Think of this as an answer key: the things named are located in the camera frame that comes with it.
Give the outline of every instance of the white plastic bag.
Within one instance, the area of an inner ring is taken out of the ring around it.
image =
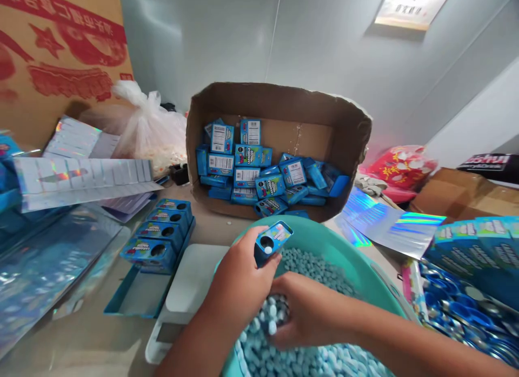
[[[169,166],[187,161],[186,118],[162,108],[158,91],[146,96],[134,81],[118,81],[112,91],[138,107],[129,119],[112,158],[149,159],[154,178],[166,175]]]

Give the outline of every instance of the open cardboard box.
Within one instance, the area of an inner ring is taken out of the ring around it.
[[[371,134],[371,117],[361,107],[342,97],[266,83],[216,82],[192,98],[186,148],[193,197],[215,212],[257,219],[252,206],[212,199],[209,188],[200,185],[195,150],[205,140],[204,126],[219,117],[235,127],[235,144],[239,143],[241,119],[261,119],[261,145],[273,149],[272,165],[279,163],[281,153],[290,153],[329,162],[349,176],[342,194],[327,198],[324,207],[290,207],[305,209],[317,222],[342,210]]]

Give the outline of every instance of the nutrition label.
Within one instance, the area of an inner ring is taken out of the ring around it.
[[[243,170],[236,169],[236,180],[237,181],[254,181],[260,175],[259,170]]]
[[[255,122],[255,121],[252,121],[252,122],[248,122],[248,138],[247,138],[247,141],[248,141],[248,144],[257,144],[259,145],[260,142],[260,122]]]
[[[224,125],[212,125],[212,151],[224,151],[225,150],[225,126]]]
[[[288,171],[290,173],[290,177],[292,178],[292,184],[297,185],[299,183],[303,183],[306,181],[303,174],[303,167],[301,166],[301,162],[296,162],[288,165]]]
[[[232,170],[233,165],[234,158],[232,157],[219,157],[217,155],[209,155],[209,167]]]
[[[234,193],[255,195],[256,190],[251,188],[234,188]]]

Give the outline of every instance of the white scale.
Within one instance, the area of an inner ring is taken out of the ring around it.
[[[229,246],[190,244],[146,346],[146,360],[158,365],[204,301],[216,265]]]

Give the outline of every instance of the red star print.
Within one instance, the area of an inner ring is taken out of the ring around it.
[[[56,42],[56,39],[54,39],[54,35],[52,34],[50,28],[47,27],[43,31],[30,23],[29,25],[36,34],[36,47],[47,49],[54,58],[59,59],[58,50],[64,50],[65,47]]]

